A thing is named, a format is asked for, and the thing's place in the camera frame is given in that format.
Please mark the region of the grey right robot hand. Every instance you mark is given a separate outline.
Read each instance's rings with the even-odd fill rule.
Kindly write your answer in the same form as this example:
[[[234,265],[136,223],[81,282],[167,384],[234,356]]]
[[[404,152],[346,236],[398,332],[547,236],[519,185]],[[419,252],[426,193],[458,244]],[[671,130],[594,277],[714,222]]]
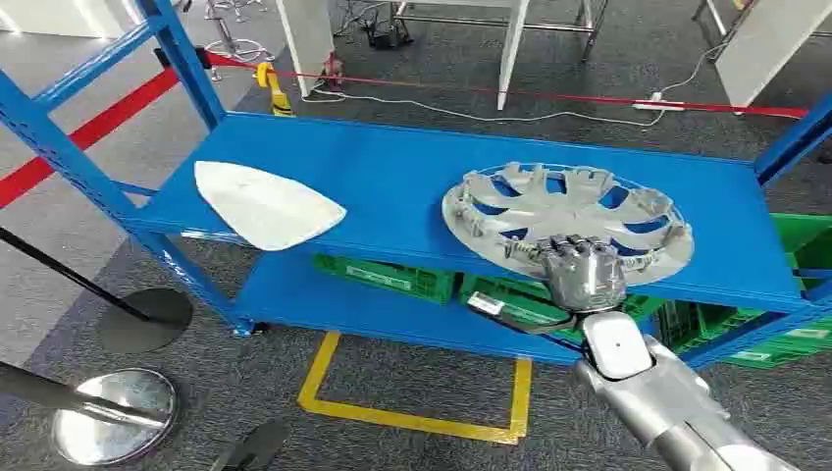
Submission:
[[[617,308],[627,283],[617,249],[595,237],[552,235],[541,252],[552,302],[567,312]]]

